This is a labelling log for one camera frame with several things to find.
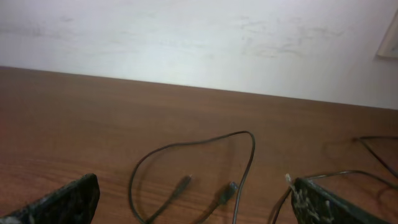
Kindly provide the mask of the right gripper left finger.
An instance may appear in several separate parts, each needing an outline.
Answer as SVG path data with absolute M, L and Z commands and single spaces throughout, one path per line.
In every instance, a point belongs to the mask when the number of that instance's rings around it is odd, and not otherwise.
M 100 199 L 95 174 L 86 174 L 62 188 L 1 217 L 3 224 L 90 224 Z

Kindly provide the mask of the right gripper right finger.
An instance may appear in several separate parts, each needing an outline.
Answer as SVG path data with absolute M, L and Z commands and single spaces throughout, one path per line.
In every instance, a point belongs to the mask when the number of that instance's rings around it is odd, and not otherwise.
M 310 179 L 292 180 L 288 174 L 285 178 L 290 185 L 292 210 L 298 223 L 387 224 Z

